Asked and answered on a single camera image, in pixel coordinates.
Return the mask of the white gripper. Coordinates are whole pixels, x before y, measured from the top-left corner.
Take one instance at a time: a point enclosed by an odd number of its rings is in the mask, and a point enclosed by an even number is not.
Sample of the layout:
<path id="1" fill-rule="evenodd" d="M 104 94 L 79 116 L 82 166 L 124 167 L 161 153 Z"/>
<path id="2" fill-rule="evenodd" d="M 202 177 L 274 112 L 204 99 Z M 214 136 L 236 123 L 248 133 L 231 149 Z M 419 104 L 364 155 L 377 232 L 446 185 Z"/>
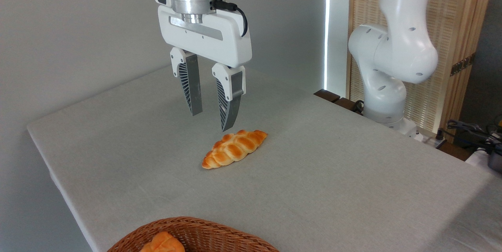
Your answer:
<path id="1" fill-rule="evenodd" d="M 212 74 L 216 78 L 221 129 L 233 127 L 241 96 L 246 93 L 246 70 L 242 65 L 252 59 L 250 31 L 242 36 L 242 15 L 218 9 L 203 15 L 201 24 L 192 24 L 183 21 L 172 8 L 160 5 L 158 21 L 163 39 L 174 46 L 170 52 L 173 74 L 180 79 L 191 114 L 202 112 L 200 55 L 217 62 Z"/>

